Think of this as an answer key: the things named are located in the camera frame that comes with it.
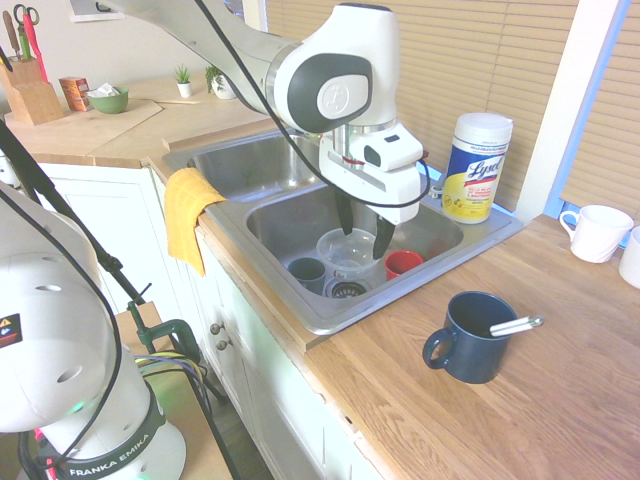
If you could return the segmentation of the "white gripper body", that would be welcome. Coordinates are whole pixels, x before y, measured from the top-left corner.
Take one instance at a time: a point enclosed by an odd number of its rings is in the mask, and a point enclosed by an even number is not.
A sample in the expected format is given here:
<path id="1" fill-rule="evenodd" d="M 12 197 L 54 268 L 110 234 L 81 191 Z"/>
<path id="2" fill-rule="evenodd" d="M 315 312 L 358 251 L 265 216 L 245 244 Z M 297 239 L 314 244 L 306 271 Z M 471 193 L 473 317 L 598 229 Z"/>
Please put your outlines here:
<path id="1" fill-rule="evenodd" d="M 334 149 L 332 135 L 320 140 L 321 174 L 394 225 L 417 215 L 420 159 L 421 143 L 410 133 L 355 135 L 346 154 Z"/>

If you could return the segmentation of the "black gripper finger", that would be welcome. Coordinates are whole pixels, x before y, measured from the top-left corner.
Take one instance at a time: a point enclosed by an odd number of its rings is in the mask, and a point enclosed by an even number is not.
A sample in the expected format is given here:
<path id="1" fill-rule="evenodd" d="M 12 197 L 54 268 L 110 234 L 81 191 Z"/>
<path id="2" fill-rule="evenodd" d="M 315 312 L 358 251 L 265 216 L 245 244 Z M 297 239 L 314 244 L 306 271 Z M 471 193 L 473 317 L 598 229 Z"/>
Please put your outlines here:
<path id="1" fill-rule="evenodd" d="M 344 235 L 350 235 L 353 231 L 353 211 L 351 199 L 341 191 L 336 191 L 335 204 L 341 229 Z"/>
<path id="2" fill-rule="evenodd" d="M 386 218 L 376 217 L 376 236 L 373 244 L 372 258 L 381 259 L 388 249 L 395 231 L 395 225 Z"/>

